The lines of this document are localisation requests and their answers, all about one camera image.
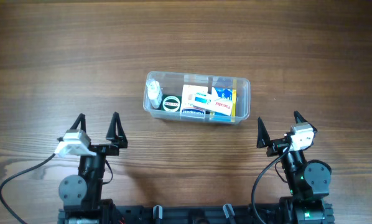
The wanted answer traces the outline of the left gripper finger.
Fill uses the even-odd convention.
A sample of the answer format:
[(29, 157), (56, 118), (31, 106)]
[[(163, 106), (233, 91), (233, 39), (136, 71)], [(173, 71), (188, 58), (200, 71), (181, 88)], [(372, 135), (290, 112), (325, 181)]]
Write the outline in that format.
[(86, 132), (86, 119), (83, 113), (80, 113), (75, 122), (70, 127), (71, 130), (82, 130)]
[(128, 140), (121, 125), (118, 112), (114, 112), (106, 135), (106, 140), (117, 146), (127, 146)]

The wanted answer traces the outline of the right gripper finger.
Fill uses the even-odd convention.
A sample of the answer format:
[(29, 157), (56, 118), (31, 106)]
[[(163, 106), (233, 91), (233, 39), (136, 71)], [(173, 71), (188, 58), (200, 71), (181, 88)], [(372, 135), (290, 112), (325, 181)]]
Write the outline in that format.
[(271, 138), (267, 132), (267, 129), (264, 125), (263, 120), (259, 117), (258, 118), (258, 136), (257, 136), (257, 148), (264, 148), (268, 147), (271, 142)]
[[(296, 121), (297, 124), (298, 123), (307, 123), (307, 120), (298, 111), (294, 111), (294, 118), (295, 118), (295, 121)], [(313, 129), (314, 134), (316, 134), (317, 133), (317, 128), (315, 126), (313, 126), (312, 124), (310, 124), (310, 125)]]

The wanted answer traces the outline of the white spray bottle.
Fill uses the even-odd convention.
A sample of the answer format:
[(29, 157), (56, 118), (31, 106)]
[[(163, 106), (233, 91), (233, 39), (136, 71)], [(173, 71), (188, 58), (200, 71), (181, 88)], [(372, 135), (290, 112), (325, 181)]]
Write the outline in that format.
[(151, 105), (154, 109), (158, 109), (162, 102), (162, 89), (160, 87), (160, 83), (155, 79), (151, 78), (148, 79), (146, 82), (147, 87), (147, 97), (151, 102)]

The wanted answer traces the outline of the blue yellow VapoDrops box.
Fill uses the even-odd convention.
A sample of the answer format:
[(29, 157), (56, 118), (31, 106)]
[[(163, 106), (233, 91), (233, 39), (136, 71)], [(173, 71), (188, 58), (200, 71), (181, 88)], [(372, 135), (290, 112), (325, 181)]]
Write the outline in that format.
[(237, 81), (232, 78), (215, 77), (213, 78), (212, 84), (213, 86), (210, 93), (216, 94), (220, 98), (231, 100), (233, 103), (233, 108), (229, 116), (222, 113), (211, 111), (210, 119), (213, 121), (224, 121), (234, 123), (236, 115)]

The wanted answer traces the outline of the green round-logo packet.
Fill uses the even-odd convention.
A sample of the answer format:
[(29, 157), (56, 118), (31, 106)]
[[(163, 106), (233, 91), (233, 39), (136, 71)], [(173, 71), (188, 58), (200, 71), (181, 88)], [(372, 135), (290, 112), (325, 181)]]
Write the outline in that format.
[(176, 95), (164, 95), (160, 109), (166, 112), (179, 112), (182, 104), (182, 97)]

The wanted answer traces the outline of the white Panadol box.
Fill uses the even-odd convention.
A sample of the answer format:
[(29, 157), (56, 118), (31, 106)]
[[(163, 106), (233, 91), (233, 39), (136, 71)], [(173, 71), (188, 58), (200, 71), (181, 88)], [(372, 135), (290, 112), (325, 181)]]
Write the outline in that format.
[(190, 103), (197, 108), (201, 108), (216, 113), (230, 116), (232, 114), (233, 102), (226, 98), (211, 95), (208, 93), (197, 92), (190, 96)]

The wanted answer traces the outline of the white orange medicine box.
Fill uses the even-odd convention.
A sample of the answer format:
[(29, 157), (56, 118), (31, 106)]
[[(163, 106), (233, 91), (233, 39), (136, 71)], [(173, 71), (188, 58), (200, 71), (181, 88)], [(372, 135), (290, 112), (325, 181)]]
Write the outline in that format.
[(197, 86), (197, 85), (184, 85), (182, 89), (182, 104), (180, 107), (180, 113), (184, 116), (193, 116), (197, 118), (203, 118), (206, 111), (194, 107), (192, 104), (193, 94), (195, 93), (208, 93), (207, 86)]

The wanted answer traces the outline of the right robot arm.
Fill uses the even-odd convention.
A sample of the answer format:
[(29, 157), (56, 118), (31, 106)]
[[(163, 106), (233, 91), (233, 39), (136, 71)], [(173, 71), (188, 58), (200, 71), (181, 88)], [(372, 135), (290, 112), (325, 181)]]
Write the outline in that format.
[(256, 189), (263, 175), (281, 163), (285, 174), (282, 179), (289, 187), (290, 197), (282, 197), (274, 211), (277, 223), (330, 223), (331, 208), (324, 198), (330, 194), (332, 168), (320, 160), (307, 161), (304, 151), (314, 145), (317, 128), (298, 111), (294, 111), (295, 124), (282, 138), (271, 139), (264, 122), (258, 118), (257, 148), (266, 148), (268, 157), (275, 157), (256, 178), (251, 191), (252, 217), (258, 223), (268, 223), (264, 212), (256, 204)]

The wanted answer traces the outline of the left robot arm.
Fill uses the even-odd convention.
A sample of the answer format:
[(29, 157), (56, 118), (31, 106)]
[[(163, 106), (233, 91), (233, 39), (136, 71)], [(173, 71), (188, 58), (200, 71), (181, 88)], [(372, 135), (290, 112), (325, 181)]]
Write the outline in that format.
[(82, 113), (63, 137), (58, 138), (56, 155), (80, 158), (78, 173), (65, 177), (58, 187), (63, 202), (63, 208), (58, 213), (59, 223), (126, 223), (113, 200), (101, 198), (102, 188), (108, 183), (103, 180), (105, 169), (110, 168), (106, 158), (118, 156), (121, 149), (128, 147), (117, 112), (111, 118), (106, 140), (108, 144), (91, 143)]

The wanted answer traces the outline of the clear plastic container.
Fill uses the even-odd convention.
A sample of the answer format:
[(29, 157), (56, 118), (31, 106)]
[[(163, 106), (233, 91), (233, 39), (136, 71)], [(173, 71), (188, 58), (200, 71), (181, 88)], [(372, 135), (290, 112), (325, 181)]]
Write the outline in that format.
[[(214, 75), (199, 75), (191, 73), (175, 73), (175, 72), (158, 72), (152, 71), (147, 75), (148, 79), (155, 79), (160, 83), (162, 89), (162, 94), (164, 95), (176, 95), (182, 97), (182, 89), (184, 85), (197, 85), (197, 86), (207, 86), (208, 94), (211, 94), (213, 78), (221, 77)], [(237, 99), (236, 99), (236, 115), (234, 123), (224, 122), (224, 121), (213, 121), (210, 119), (210, 112), (205, 110), (205, 116), (203, 118), (197, 118), (193, 116), (181, 115), (180, 111), (171, 113), (162, 111), (160, 107), (154, 109), (147, 97), (147, 87), (144, 90), (144, 103), (143, 107), (145, 111), (149, 112), (152, 117), (160, 119), (170, 119), (170, 120), (181, 120), (181, 121), (196, 121), (196, 122), (209, 122), (209, 123), (225, 123), (225, 124), (238, 124), (240, 121), (248, 118), (250, 113), (250, 102), (251, 102), (251, 89), (250, 82), (245, 78), (235, 78), (235, 77), (224, 77), (232, 78), (237, 81)]]

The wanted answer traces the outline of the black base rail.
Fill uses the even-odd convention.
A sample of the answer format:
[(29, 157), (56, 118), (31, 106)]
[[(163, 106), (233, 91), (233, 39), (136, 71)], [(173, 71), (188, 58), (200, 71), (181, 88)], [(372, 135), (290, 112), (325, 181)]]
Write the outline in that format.
[[(323, 203), (290, 208), (279, 203), (258, 204), (257, 212), (265, 223), (335, 223), (332, 205)], [(258, 223), (251, 206), (143, 207), (117, 206), (112, 213), (61, 210), (58, 223)]]

